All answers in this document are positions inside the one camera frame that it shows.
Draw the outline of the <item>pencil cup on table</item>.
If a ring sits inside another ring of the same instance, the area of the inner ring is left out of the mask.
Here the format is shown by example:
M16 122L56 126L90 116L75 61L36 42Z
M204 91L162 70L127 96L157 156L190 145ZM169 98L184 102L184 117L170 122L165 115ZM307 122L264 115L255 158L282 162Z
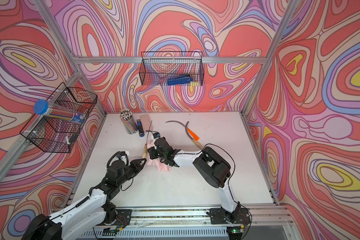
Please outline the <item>pencil cup on table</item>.
M119 112L119 117L123 122L128 134L132 135L138 131L138 127L131 110L129 109L121 110Z

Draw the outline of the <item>pink eraser block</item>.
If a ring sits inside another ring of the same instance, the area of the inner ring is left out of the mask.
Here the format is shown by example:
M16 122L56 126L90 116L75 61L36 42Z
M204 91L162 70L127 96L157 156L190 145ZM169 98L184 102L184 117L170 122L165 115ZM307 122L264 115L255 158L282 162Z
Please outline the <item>pink eraser block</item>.
M151 131L153 129L153 121L149 114L140 115L140 121L144 132Z

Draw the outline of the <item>blue capped pencil tube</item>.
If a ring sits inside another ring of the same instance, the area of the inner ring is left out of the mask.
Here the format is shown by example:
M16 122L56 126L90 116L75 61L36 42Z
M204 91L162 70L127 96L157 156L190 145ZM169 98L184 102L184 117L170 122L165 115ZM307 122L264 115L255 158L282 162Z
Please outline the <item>blue capped pencil tube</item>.
M85 120L85 116L82 113L64 106L49 103L46 100L38 100L35 103L34 113L79 125L81 125Z

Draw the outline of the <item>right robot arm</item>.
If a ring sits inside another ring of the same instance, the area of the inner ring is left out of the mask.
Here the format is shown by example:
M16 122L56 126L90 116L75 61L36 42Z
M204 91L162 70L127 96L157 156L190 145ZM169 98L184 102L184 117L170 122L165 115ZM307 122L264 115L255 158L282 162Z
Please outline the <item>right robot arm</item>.
M161 137L153 141L152 146L147 147L147 153L150 159L158 159L169 167L195 167L204 180L217 189L221 200L221 207L210 209L209 216L232 224L237 221L241 205L230 188L230 179L233 175L231 165L213 148L207 145L198 152L186 152L172 148L166 138Z

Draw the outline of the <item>orange handled sickle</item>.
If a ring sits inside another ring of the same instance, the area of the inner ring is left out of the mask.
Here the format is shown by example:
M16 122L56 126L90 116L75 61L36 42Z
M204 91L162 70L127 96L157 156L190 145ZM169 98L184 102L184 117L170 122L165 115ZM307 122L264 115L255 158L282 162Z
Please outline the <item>orange handled sickle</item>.
M186 134L187 136L191 139L191 140L195 140L198 141L200 138L190 129L188 129L188 127L186 126L186 124L183 124L182 122L179 121L175 121L175 120L169 120L166 121L166 123L177 123L182 125L185 128Z

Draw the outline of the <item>blue tool in basket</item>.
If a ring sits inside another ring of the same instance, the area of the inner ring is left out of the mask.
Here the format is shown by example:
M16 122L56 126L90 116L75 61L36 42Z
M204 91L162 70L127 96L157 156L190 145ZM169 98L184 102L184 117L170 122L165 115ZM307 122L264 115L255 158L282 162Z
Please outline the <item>blue tool in basket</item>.
M179 75L176 77L168 78L167 85L174 86L174 85L183 85L189 84L193 81L191 75Z

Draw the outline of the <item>blue black stapler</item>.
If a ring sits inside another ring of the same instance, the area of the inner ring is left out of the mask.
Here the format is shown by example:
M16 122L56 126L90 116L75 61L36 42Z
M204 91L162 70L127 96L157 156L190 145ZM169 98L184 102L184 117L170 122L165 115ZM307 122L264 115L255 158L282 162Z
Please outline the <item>blue black stapler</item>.
M138 127L139 136L144 137L145 131L144 131L143 124L140 119L137 119L137 127Z

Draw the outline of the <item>aluminium front rail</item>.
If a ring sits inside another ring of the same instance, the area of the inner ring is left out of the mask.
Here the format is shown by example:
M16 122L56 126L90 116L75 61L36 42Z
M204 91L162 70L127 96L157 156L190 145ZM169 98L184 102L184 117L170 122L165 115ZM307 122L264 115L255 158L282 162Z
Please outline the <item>aluminium front rail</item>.
M297 227L285 207L250 206L251 223L211 224L207 215L213 207L131 208L131 222L126 227L94 226L77 239L158 240L300 240Z

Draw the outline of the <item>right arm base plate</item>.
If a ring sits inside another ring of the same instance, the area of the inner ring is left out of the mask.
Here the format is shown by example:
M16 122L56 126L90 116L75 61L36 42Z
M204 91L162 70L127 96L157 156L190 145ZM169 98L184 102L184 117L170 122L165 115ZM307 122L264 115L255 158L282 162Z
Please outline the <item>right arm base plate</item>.
M241 224L248 225L251 223L251 215L246 208L238 208L232 213L224 210L223 208L209 209L207 215L210 217L211 224Z

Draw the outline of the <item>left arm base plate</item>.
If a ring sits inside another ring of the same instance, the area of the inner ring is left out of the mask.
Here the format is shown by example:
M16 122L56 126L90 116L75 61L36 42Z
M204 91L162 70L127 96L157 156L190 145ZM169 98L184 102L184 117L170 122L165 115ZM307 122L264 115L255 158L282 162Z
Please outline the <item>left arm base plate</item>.
M117 226L117 227L126 227L130 224L132 217L132 209L116 209L114 219L108 220L106 219L97 224L97 226Z

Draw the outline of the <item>pink terry rag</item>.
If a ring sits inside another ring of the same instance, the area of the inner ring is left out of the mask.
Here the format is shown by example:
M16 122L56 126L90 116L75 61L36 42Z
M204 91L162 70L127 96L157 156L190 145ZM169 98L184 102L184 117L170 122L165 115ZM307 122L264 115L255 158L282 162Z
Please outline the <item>pink terry rag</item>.
M160 159L151 159L149 156L149 153L147 153L147 165L149 166L155 166L157 168L158 172L170 172L171 167L168 165L165 165L164 163L161 163Z

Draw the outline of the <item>wooden handled sickle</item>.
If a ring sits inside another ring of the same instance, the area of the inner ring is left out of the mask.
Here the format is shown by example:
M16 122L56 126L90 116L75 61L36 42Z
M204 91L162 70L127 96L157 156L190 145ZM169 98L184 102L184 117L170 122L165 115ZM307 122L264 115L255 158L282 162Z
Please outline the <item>wooden handled sickle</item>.
M151 132L151 125L152 125L152 122L150 122L150 125L148 128L148 133ZM145 159L147 158L147 154L148 154L148 138L149 138L149 134L147 135L146 144L144 145L143 154L142 154L142 158L145 158Z
M192 142L200 149L202 150L204 148L204 146L194 138L194 136L191 134L191 132L189 131L189 128L188 128L188 124L189 122L186 123L185 125L185 131L186 131L186 134L187 136L192 140Z

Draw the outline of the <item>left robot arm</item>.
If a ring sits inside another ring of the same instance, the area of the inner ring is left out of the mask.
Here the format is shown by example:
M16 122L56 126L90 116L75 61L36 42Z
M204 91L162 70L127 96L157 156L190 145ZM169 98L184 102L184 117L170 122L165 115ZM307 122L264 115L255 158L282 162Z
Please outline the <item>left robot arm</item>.
M118 219L112 199L122 185L133 180L147 162L143 158L130 161L126 152L116 152L107 162L107 172L99 184L70 206L49 216L40 214L29 224L24 240L75 240L84 231L104 223L112 225Z

